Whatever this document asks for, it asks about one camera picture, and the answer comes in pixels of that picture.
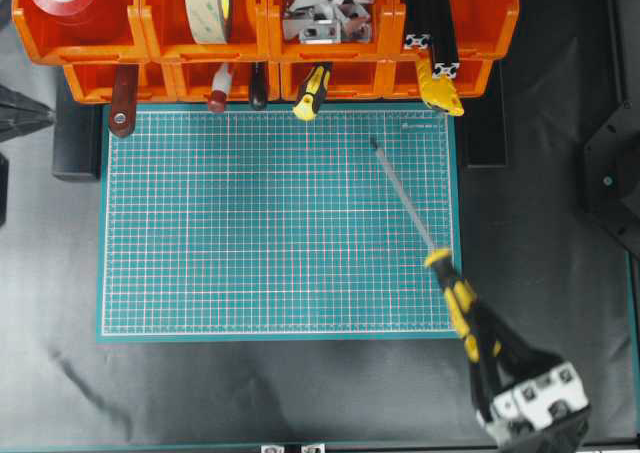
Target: black table surface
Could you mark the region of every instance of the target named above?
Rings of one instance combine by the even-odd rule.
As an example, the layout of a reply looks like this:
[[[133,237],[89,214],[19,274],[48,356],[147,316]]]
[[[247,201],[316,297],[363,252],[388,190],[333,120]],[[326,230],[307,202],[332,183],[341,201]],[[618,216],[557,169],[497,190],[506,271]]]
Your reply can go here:
[[[465,273],[527,339],[574,362],[589,441],[633,438],[625,255],[578,193],[580,144],[614,104],[605,0],[521,9],[503,62],[510,166],[460,171]],[[0,58],[1,83],[55,106],[52,69],[26,59],[11,25]],[[99,185],[51,176],[52,129],[0,152],[0,449],[491,444],[454,340],[97,344]]]

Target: brown tool handle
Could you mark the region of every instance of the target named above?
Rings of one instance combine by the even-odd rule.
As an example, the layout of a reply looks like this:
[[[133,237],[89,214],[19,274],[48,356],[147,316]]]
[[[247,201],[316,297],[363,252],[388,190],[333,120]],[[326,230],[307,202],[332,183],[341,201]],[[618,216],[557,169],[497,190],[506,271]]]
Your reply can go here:
[[[138,104],[138,65],[118,65],[111,97],[109,130],[119,138],[133,133]]]

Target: orange bin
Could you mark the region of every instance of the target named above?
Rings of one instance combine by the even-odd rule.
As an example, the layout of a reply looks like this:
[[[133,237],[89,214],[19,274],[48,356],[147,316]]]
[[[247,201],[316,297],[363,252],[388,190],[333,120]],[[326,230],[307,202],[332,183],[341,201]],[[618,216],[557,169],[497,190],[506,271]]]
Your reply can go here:
[[[492,60],[461,60],[460,70],[454,81],[461,98],[482,96],[489,81]],[[420,98],[416,63],[410,61],[386,61],[384,67],[383,97],[389,100]]]
[[[333,62],[327,99],[329,100],[375,100],[384,91],[384,64],[371,62]],[[298,88],[305,80],[313,64],[283,63],[280,65],[280,88],[282,99],[293,101]]]
[[[65,65],[64,74],[73,99],[80,103],[110,103],[117,64]],[[173,71],[169,65],[146,63],[138,72],[138,101],[177,101]]]
[[[370,43],[304,45],[297,38],[285,41],[282,33],[284,0],[268,0],[269,54],[273,61],[377,61],[390,53],[394,28],[393,0],[375,0],[371,5],[373,38]]]
[[[128,25],[107,44],[86,44],[52,21],[32,0],[13,0],[13,21],[34,63],[137,63],[148,59],[138,0],[124,0]]]
[[[232,0],[231,39],[224,45],[193,41],[184,0],[140,0],[151,59],[158,62],[266,61],[266,0]]]
[[[393,44],[390,59],[415,58],[415,50],[404,49],[406,5],[402,0],[394,1],[396,24],[390,40]],[[460,58],[489,60],[500,59],[507,54],[520,12],[519,0],[449,1]]]
[[[222,63],[181,63],[170,66],[174,72],[176,92],[179,101],[202,103],[211,94],[211,81]],[[269,80],[269,100],[280,98],[280,78],[278,65],[269,63],[267,69]],[[249,98],[249,79],[251,63],[235,63],[233,83],[229,93],[229,101],[247,101]]]

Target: grid lines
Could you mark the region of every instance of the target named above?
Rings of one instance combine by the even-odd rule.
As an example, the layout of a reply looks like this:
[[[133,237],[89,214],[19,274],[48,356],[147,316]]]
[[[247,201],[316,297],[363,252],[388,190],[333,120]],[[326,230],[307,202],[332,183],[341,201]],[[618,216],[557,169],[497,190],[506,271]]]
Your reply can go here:
[[[138,111],[108,140],[100,335],[452,331],[371,135],[436,244],[455,245],[440,114]]]

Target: tape roll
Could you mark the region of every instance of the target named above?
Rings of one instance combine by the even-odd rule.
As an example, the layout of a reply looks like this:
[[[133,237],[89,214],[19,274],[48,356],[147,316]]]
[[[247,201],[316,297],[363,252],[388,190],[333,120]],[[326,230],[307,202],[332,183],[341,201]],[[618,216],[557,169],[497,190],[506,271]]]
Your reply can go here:
[[[69,34],[89,42],[112,40],[127,24],[123,0],[33,0]]]
[[[231,0],[184,1],[191,36],[196,43],[227,43],[231,29]]]

